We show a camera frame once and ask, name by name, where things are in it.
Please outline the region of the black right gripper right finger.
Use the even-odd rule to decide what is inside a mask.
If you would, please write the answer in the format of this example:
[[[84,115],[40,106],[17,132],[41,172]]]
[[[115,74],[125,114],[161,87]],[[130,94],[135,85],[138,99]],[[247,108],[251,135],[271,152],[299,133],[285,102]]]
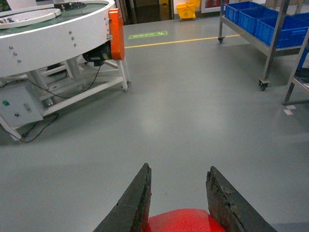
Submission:
[[[214,166],[207,172],[206,192],[210,215],[226,231],[275,231]]]

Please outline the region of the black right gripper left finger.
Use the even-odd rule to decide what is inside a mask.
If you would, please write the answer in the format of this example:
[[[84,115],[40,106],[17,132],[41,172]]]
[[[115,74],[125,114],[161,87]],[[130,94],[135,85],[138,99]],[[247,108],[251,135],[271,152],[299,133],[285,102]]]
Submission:
[[[117,204],[94,229],[96,232],[144,232],[151,203],[152,170],[143,164]]]

